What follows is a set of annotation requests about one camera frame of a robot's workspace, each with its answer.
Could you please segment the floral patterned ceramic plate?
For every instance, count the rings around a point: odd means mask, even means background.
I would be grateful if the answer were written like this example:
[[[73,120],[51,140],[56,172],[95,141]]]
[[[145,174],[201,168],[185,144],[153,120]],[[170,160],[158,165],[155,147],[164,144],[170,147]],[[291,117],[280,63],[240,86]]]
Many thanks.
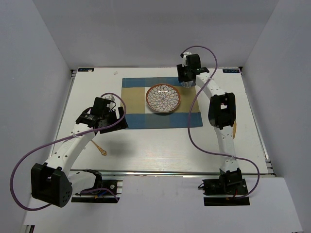
[[[145,101],[151,110],[159,113],[169,113],[179,106],[181,96],[176,87],[160,83],[146,91]]]

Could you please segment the clear drinking glass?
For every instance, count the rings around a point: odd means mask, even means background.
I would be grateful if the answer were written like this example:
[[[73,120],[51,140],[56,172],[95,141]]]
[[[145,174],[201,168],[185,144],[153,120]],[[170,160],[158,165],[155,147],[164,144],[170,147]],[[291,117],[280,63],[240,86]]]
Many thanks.
[[[195,86],[195,83],[194,83],[193,81],[187,81],[187,82],[182,82],[181,85],[182,85],[184,88],[190,88],[190,87]]]

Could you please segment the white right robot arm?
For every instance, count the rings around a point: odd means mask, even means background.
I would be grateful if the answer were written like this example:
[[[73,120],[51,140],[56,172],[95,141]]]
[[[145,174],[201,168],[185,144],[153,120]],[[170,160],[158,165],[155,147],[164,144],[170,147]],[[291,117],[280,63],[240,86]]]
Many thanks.
[[[219,153],[225,155],[220,167],[219,187],[224,193],[232,193],[242,182],[234,147],[235,95],[220,88],[208,69],[201,67],[198,54],[184,52],[181,58],[183,63],[177,65],[178,81],[183,86],[198,86],[209,99],[208,120],[216,132]]]

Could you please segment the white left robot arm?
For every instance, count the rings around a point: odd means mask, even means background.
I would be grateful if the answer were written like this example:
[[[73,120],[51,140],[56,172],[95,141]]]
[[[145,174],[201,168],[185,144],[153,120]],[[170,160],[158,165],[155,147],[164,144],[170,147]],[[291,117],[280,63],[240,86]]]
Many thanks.
[[[72,195],[111,195],[116,192],[103,183],[100,172],[84,169],[70,170],[86,145],[97,134],[128,128],[124,107],[116,106],[113,94],[96,97],[93,106],[85,109],[76,119],[70,135],[61,141],[59,149],[43,164],[31,169],[31,188],[34,199],[64,207]]]

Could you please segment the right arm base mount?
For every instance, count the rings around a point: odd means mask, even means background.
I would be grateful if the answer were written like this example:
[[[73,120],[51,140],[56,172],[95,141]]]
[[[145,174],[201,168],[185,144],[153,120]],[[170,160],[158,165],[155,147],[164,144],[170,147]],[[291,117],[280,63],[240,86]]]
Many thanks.
[[[224,188],[219,179],[205,179],[198,186],[203,191],[204,206],[249,206],[249,197],[245,179],[240,184]]]

